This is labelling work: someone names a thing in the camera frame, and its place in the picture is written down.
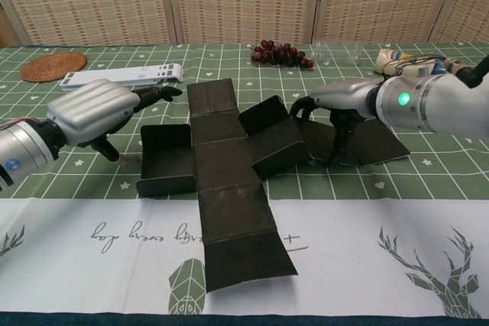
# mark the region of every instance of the grapes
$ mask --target grapes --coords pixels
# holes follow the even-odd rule
[[[280,44],[273,40],[261,40],[260,44],[253,48],[251,60],[261,65],[298,66],[300,68],[312,68],[314,62],[306,58],[306,53],[298,51],[289,43]]]

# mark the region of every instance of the green tablecloth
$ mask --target green tablecloth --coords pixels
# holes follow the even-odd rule
[[[489,54],[488,43],[366,45],[358,66],[320,63],[311,70],[257,68],[249,63],[250,45],[178,45],[155,47],[76,47],[88,57],[85,69],[181,63],[186,84],[232,78],[238,106],[243,111],[272,95],[289,108],[311,88],[344,78],[377,77],[373,60],[380,48],[407,53],[441,53],[474,65]],[[299,46],[310,54],[308,45]],[[47,104],[63,93],[57,82],[21,81],[21,67],[40,56],[66,51],[55,47],[20,47],[0,50],[0,118],[44,118]],[[174,103],[159,102],[136,114],[110,141],[121,152],[141,155],[139,129],[146,124],[188,122],[186,93]],[[329,112],[316,110],[316,121],[328,122]],[[421,134],[396,128],[396,136],[412,152],[409,157],[360,169],[304,163],[269,179],[270,199],[489,199],[489,141],[441,134]],[[66,147],[60,158],[22,184],[0,192],[2,198],[134,199],[140,167],[117,166],[91,148]],[[191,199],[195,194],[172,199]]]

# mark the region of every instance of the woven coaster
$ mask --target woven coaster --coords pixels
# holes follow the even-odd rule
[[[67,73],[77,72],[86,64],[82,53],[55,53],[31,61],[21,70],[21,78],[29,82],[52,82],[64,78]]]

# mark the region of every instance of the cardboard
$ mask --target cardboard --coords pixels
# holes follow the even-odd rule
[[[141,197],[197,191],[207,292],[297,271],[262,181],[311,158],[328,161],[335,129],[291,118],[278,96],[239,114],[230,79],[187,86],[189,125],[144,126]],[[379,121],[359,124],[343,163],[407,155]]]

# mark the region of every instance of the robotic hand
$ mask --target robotic hand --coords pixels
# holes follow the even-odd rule
[[[168,86],[132,92],[99,79],[52,101],[44,121],[25,118],[7,123],[0,130],[0,191],[56,160],[64,145],[91,146],[108,160],[118,161],[121,156],[107,135],[143,108],[161,99],[171,102],[181,94]]]
[[[316,108],[331,111],[336,128],[330,163],[346,153],[358,123],[378,118],[384,124],[419,131],[489,137],[489,56],[474,69],[446,60],[443,75],[395,76],[320,86],[292,105],[290,114],[309,119]]]

